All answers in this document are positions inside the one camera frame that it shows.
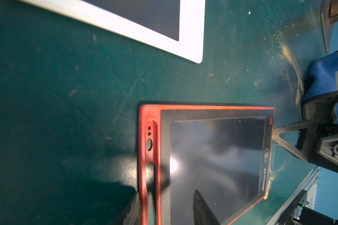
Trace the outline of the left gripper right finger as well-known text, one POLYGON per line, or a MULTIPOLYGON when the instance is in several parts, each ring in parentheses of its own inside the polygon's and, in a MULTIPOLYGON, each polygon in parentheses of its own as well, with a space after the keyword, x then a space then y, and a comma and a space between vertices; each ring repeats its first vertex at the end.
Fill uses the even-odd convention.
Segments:
POLYGON ((193 193, 193 217, 195 225, 220 225, 198 190, 193 193))

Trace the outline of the dark square tree base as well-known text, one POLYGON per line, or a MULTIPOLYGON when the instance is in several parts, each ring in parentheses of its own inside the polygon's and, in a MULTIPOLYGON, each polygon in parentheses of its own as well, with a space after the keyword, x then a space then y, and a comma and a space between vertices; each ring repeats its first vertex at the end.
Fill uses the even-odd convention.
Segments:
POLYGON ((338 0, 324 0, 320 12, 324 49, 326 53, 330 50, 330 41, 333 27, 338 22, 338 0))

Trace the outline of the blue wiping cloth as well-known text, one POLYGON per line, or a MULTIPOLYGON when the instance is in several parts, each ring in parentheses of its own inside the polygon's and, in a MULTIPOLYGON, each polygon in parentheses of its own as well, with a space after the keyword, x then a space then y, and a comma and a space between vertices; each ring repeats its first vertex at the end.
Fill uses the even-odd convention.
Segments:
POLYGON ((303 119, 338 123, 336 76, 338 51, 315 61, 304 82, 303 119))

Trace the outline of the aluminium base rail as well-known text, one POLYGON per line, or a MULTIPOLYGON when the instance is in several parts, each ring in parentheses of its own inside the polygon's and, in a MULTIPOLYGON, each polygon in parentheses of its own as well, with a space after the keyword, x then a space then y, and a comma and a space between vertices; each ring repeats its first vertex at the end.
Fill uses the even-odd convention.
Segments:
POLYGON ((314 209, 318 173, 319 167, 316 166, 266 224, 279 225, 285 215, 294 215, 298 204, 314 209))

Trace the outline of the white frame drawing tablet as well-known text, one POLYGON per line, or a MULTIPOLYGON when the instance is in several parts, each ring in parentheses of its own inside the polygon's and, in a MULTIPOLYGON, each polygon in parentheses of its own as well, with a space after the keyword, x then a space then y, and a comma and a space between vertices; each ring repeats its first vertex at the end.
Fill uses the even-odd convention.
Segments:
POLYGON ((195 63, 203 59, 205 1, 26 0, 26 3, 195 63))

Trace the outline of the red frame drawing tablet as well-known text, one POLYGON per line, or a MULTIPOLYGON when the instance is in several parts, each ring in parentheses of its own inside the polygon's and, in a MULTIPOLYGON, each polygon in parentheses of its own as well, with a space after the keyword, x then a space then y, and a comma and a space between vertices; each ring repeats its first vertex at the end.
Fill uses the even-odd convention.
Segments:
POLYGON ((198 190, 221 225, 264 199, 273 107, 145 104, 139 109, 139 193, 148 223, 146 166, 153 164, 158 225, 195 225, 198 190))

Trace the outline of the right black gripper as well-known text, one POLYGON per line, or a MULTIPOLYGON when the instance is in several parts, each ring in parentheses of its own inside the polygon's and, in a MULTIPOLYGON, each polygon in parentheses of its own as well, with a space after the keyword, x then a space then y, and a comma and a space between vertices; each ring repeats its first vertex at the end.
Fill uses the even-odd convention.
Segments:
POLYGON ((302 121, 277 127, 273 141, 302 161, 338 173, 338 123, 302 121))

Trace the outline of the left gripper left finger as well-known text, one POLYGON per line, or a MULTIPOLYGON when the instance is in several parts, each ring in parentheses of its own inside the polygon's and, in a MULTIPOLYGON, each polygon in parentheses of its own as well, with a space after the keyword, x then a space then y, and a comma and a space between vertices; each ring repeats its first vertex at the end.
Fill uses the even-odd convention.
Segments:
POLYGON ((142 224, 142 203, 137 192, 122 211, 115 225, 141 225, 142 224))

